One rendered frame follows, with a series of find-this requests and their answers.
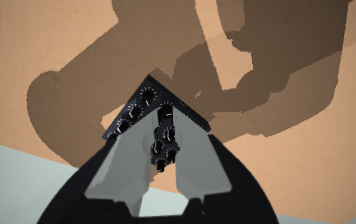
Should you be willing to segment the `black knob box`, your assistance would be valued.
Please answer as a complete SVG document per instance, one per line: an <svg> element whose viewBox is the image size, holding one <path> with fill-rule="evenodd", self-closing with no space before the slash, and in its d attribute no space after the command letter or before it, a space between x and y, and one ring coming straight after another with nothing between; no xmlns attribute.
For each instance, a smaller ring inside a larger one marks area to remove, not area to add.
<svg viewBox="0 0 356 224"><path fill-rule="evenodd" d="M211 130L207 120L148 74L101 138L107 142L117 138L153 110L162 108L161 123L154 130L155 142L151 146L151 164L157 166L157 172L162 173L169 163L175 163L175 155L180 150L175 141L175 126L171 120L173 107L207 133Z"/></svg>

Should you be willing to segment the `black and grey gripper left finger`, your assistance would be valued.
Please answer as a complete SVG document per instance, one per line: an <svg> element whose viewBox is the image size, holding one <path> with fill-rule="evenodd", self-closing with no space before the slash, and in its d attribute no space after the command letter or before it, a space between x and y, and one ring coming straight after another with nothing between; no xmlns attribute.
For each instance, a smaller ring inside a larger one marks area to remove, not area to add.
<svg viewBox="0 0 356 224"><path fill-rule="evenodd" d="M117 201L124 201L132 217L139 217L161 113L162 108L153 110L104 145L65 182L36 224L87 224L110 218Z"/></svg>

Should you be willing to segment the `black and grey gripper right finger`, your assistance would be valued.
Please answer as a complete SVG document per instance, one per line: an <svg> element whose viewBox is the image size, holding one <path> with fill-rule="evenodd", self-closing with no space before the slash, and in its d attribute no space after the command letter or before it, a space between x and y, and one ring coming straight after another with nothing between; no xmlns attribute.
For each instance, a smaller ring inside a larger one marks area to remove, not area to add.
<svg viewBox="0 0 356 224"><path fill-rule="evenodd" d="M175 107L171 119L180 147L176 188L188 201L200 198L203 213L235 224L279 224L262 187L229 149Z"/></svg>

